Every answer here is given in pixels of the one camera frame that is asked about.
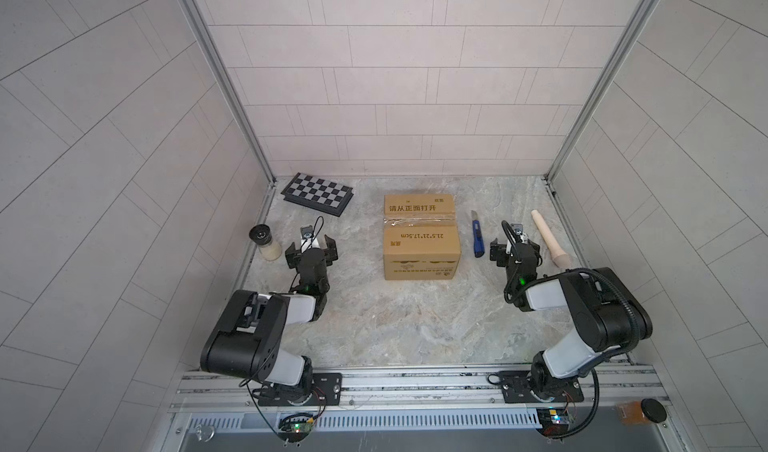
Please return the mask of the blue utility knife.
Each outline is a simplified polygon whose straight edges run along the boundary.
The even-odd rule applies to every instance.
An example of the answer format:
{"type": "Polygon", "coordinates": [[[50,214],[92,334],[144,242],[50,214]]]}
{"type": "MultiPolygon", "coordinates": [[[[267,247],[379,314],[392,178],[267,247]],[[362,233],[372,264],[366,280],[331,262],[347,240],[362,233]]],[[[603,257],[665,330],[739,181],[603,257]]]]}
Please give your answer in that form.
{"type": "Polygon", "coordinates": [[[479,216],[475,210],[471,211],[473,252],[476,258],[482,258],[485,254],[484,239],[481,230],[479,216]]]}

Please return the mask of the brown cardboard express box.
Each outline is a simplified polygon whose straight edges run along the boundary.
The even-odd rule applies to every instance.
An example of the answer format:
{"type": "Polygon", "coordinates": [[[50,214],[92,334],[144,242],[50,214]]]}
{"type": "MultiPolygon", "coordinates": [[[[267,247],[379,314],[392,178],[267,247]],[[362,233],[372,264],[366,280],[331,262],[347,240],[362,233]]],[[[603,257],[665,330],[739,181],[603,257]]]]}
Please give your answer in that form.
{"type": "Polygon", "coordinates": [[[382,249],[388,281],[453,279],[462,256],[454,197],[387,195],[382,249]]]}

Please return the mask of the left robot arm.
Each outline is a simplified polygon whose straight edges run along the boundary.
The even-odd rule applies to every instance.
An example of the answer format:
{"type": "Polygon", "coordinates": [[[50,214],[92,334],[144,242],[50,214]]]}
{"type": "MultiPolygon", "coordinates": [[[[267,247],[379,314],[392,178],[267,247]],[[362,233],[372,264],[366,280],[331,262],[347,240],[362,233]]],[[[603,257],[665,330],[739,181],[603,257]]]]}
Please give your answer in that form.
{"type": "Polygon", "coordinates": [[[306,403],[315,396],[311,359],[281,348],[288,325],[317,321],[330,291],[327,268],[338,259],[335,241],[323,237],[285,253],[298,284],[287,293],[233,293],[200,356],[204,372],[240,378],[262,386],[268,403],[306,403]]]}

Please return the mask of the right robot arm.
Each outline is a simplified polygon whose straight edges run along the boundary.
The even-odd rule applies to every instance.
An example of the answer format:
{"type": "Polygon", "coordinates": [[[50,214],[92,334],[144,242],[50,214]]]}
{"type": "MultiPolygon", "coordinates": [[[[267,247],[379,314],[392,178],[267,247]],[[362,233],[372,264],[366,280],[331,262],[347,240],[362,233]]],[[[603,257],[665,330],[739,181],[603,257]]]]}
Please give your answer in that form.
{"type": "Polygon", "coordinates": [[[537,275],[539,247],[531,242],[490,244],[490,260],[505,269],[506,303],[522,312],[565,308],[573,328],[538,352],[522,386],[539,401],[566,398],[579,378],[651,337],[650,316],[612,269],[576,268],[537,275]]]}

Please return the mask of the wooden rolling pin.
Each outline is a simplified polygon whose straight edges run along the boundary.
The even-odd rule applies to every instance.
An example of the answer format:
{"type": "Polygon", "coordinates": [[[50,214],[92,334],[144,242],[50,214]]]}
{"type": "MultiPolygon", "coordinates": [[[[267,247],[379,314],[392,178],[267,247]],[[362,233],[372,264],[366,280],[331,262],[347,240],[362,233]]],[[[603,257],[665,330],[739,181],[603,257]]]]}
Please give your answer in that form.
{"type": "Polygon", "coordinates": [[[560,269],[570,269],[572,267],[570,255],[560,246],[543,216],[538,210],[532,210],[531,217],[549,250],[552,262],[560,269]]]}

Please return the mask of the black white chessboard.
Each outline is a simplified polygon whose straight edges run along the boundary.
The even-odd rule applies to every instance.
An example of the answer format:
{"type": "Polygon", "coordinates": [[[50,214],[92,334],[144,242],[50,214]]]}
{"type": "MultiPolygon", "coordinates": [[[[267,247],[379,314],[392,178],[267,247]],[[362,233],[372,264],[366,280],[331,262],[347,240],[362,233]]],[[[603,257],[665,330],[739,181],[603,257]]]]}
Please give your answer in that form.
{"type": "Polygon", "coordinates": [[[286,202],[340,217],[354,194],[351,187],[297,173],[281,191],[286,202]]]}

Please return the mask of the right green circuit board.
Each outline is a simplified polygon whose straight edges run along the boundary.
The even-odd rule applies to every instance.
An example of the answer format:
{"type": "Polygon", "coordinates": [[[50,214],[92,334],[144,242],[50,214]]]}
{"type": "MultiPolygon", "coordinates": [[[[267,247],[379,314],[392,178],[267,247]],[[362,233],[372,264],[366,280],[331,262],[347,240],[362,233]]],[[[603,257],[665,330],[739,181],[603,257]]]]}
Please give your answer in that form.
{"type": "Polygon", "coordinates": [[[560,436],[571,428],[572,416],[565,408],[537,408],[536,415],[541,425],[538,432],[544,437],[560,436]]]}

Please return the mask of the green circuit board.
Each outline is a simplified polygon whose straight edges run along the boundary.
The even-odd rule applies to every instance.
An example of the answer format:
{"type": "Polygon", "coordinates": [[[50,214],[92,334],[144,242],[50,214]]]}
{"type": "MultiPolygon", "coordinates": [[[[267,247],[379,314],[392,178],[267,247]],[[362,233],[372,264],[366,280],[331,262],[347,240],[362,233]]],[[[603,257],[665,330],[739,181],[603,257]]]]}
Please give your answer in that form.
{"type": "Polygon", "coordinates": [[[278,423],[278,437],[289,444],[299,443],[312,433],[316,424],[314,414],[302,412],[288,415],[278,423]]]}
{"type": "Polygon", "coordinates": [[[571,428],[572,416],[565,408],[537,408],[536,415],[541,425],[538,432],[544,437],[560,436],[571,428]]]}

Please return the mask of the left green circuit board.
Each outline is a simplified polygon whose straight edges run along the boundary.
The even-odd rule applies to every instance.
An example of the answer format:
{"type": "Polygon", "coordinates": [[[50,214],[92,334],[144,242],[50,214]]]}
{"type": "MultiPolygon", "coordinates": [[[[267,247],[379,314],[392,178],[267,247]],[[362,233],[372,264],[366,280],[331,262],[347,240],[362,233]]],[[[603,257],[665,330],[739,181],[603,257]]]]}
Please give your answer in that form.
{"type": "Polygon", "coordinates": [[[289,444],[299,443],[312,433],[316,424],[314,414],[302,412],[288,415],[278,423],[278,437],[289,444]]]}

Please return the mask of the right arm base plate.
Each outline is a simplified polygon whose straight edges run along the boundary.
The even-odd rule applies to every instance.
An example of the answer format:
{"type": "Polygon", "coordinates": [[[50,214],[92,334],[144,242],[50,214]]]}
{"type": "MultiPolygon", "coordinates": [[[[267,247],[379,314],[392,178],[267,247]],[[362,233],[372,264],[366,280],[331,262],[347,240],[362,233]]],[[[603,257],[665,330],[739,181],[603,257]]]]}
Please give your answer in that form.
{"type": "Polygon", "coordinates": [[[584,394],[577,378],[557,379],[531,371],[500,371],[487,377],[490,385],[498,387],[504,402],[514,403],[565,403],[584,401],[584,394]]]}

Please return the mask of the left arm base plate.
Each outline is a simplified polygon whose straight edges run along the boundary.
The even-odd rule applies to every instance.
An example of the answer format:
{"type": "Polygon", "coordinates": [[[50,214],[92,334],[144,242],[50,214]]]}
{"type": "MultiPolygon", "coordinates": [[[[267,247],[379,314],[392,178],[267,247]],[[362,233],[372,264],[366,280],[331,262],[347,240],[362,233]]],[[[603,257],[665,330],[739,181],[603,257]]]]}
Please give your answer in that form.
{"type": "Polygon", "coordinates": [[[319,407],[340,403],[343,375],[316,373],[304,376],[296,386],[267,383],[252,392],[260,407],[319,407]]]}

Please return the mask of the aluminium front rail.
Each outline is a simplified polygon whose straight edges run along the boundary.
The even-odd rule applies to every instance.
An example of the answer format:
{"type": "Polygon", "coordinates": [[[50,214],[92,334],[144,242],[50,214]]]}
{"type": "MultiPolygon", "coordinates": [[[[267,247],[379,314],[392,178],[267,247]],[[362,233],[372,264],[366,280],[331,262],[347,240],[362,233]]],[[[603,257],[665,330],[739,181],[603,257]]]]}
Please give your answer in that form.
{"type": "Polygon", "coordinates": [[[693,446],[656,370],[619,359],[597,368],[595,378],[578,379],[584,394],[581,403],[507,404],[501,390],[487,377],[500,371],[527,371],[524,364],[475,366],[365,367],[321,369],[316,373],[343,375],[340,403],[319,407],[260,407],[252,392],[257,384],[242,385],[220,374],[185,372],[173,391],[167,415],[150,438],[149,451],[179,451],[185,441],[196,439],[197,424],[212,425],[214,440],[227,433],[263,433],[275,438],[281,418],[296,413],[317,414],[309,435],[349,432],[438,432],[538,430],[537,408],[565,408],[571,426],[585,421],[594,404],[618,419],[608,432],[629,432],[616,406],[653,398],[661,402],[668,418],[661,424],[641,426],[651,443],[664,451],[690,451],[693,446]]]}

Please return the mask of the right corner aluminium post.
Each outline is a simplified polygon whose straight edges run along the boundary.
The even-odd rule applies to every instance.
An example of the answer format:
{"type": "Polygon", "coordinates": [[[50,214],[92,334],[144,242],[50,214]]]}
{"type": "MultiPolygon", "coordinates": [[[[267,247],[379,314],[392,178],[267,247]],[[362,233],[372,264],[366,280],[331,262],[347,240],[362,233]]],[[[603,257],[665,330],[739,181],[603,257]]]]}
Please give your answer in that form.
{"type": "Polygon", "coordinates": [[[601,100],[605,96],[611,84],[614,82],[623,63],[629,56],[634,44],[639,39],[643,29],[650,19],[660,0],[639,0],[630,19],[616,43],[609,59],[598,77],[588,99],[577,116],[569,134],[556,156],[551,168],[545,174],[544,179],[550,188],[554,187],[554,181],[562,170],[569,154],[575,148],[579,137],[586,129],[593,114],[597,110],[601,100]]]}

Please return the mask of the corner aluminium post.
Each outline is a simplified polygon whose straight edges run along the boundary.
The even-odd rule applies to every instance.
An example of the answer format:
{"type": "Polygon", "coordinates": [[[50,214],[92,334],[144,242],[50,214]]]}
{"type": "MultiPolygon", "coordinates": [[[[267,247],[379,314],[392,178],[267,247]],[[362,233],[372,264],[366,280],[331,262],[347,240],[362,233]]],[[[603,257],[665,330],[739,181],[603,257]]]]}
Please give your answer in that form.
{"type": "Polygon", "coordinates": [[[605,96],[611,84],[614,82],[623,63],[629,56],[634,44],[639,39],[643,29],[650,19],[660,0],[639,0],[630,19],[616,43],[609,59],[598,77],[588,99],[577,116],[569,134],[556,156],[551,168],[545,174],[544,179],[550,188],[554,187],[554,181],[562,170],[569,154],[575,148],[579,137],[586,129],[593,114],[597,110],[601,100],[605,96]]]}
{"type": "Polygon", "coordinates": [[[193,34],[195,35],[202,55],[221,89],[227,106],[232,112],[233,117],[241,131],[245,135],[247,142],[249,143],[252,151],[256,156],[257,162],[267,177],[270,187],[274,188],[277,182],[276,176],[268,163],[266,155],[258,142],[256,134],[254,133],[252,124],[245,112],[241,101],[239,100],[237,91],[234,87],[234,83],[229,73],[227,72],[226,67],[224,66],[221,56],[214,43],[213,36],[210,33],[206,21],[204,20],[200,7],[198,7],[198,3],[196,0],[178,0],[178,2],[193,34]]]}

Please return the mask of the left corner aluminium post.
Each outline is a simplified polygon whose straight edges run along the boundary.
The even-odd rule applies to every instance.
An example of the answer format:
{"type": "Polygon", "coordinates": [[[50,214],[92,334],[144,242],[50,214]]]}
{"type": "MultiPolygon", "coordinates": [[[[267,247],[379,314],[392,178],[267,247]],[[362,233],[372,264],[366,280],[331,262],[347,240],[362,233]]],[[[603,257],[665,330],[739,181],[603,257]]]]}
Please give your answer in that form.
{"type": "Polygon", "coordinates": [[[257,162],[267,177],[270,187],[274,188],[277,182],[276,176],[268,163],[266,155],[258,142],[256,134],[254,133],[252,124],[245,112],[241,101],[239,100],[237,91],[234,87],[234,83],[229,73],[227,72],[226,67],[224,66],[221,56],[214,43],[213,36],[210,33],[206,21],[204,20],[200,7],[198,7],[198,3],[196,0],[178,0],[178,2],[193,34],[195,35],[202,55],[221,89],[227,106],[232,112],[233,117],[241,131],[245,135],[247,142],[249,143],[252,151],[256,156],[257,162]]]}

